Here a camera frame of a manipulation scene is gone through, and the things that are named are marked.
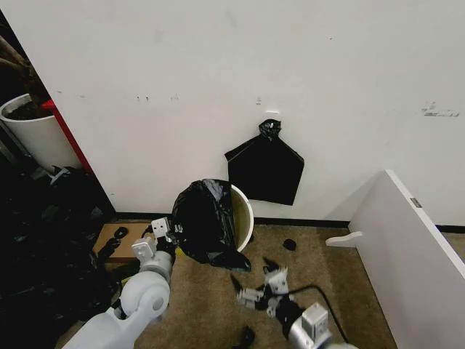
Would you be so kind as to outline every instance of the white trash can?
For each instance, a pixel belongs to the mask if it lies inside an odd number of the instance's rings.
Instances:
[[[254,213],[247,197],[235,185],[231,185],[232,210],[234,213],[235,245],[241,252],[252,236],[254,230]]]

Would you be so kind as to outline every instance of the wall mark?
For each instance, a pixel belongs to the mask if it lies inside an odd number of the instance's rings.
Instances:
[[[165,36],[165,32],[164,32],[164,31],[161,31],[161,30],[158,29],[158,28],[155,28],[155,30],[153,31],[153,40],[154,40],[154,42],[156,42],[156,43],[162,42],[164,36]]]
[[[425,106],[421,109],[424,116],[433,118],[458,118],[460,113],[452,109],[439,109],[436,102],[426,102]]]
[[[225,16],[226,16],[228,22],[230,23],[231,27],[233,27],[234,29],[237,29],[238,28],[238,21],[236,20],[235,16],[232,14],[232,12],[230,10],[227,10],[225,12]]]

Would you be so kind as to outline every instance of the folded black garbage bag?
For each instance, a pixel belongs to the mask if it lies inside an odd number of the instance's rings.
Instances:
[[[230,182],[247,198],[292,205],[304,169],[304,159],[279,137],[281,122],[268,119],[260,135],[225,156]]]
[[[200,263],[250,271],[251,263],[236,250],[232,210],[229,182],[195,181],[174,202],[172,237]]]

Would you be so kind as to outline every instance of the carpet floor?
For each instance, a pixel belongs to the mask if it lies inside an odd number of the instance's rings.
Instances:
[[[357,250],[325,245],[327,238],[346,233],[346,229],[256,225],[254,241],[243,251],[252,271],[233,274],[243,286],[255,288],[264,280],[262,257],[268,257],[288,267],[290,289],[313,283],[325,291],[351,344],[360,349],[396,348]],[[463,259],[465,235],[445,236]],[[297,243],[295,252],[282,246],[286,238]],[[315,290],[298,294],[296,300],[303,308],[315,301],[326,306]],[[335,342],[342,342],[331,316],[329,324]],[[255,331],[253,349],[291,347],[277,320],[237,304],[229,271],[178,256],[169,311],[160,324],[141,334],[135,348],[231,348],[239,343],[245,325]],[[60,343],[66,343],[78,327]]]

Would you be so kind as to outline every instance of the white panel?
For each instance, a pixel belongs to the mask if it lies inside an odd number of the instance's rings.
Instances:
[[[401,349],[465,346],[465,265],[393,171],[379,175],[351,231]]]
[[[436,223],[465,225],[463,1],[0,7],[118,211],[170,212],[191,181],[227,178],[223,154],[278,110],[305,169],[294,206],[257,216],[349,220],[389,167]]]

